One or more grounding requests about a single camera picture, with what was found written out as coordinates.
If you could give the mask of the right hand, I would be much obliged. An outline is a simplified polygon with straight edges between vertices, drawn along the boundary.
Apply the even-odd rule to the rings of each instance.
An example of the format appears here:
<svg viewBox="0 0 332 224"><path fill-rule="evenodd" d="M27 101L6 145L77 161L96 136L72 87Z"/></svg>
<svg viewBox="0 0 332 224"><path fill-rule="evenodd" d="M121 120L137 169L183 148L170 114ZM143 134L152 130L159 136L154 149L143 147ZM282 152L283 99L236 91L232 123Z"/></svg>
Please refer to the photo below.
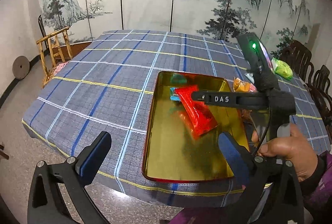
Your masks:
<svg viewBox="0 0 332 224"><path fill-rule="evenodd" d="M296 124L290 123L290 136L275 138L259 147L257 155L283 157L293 163L299 182L311 177L317 167L318 158L307 139Z"/></svg>

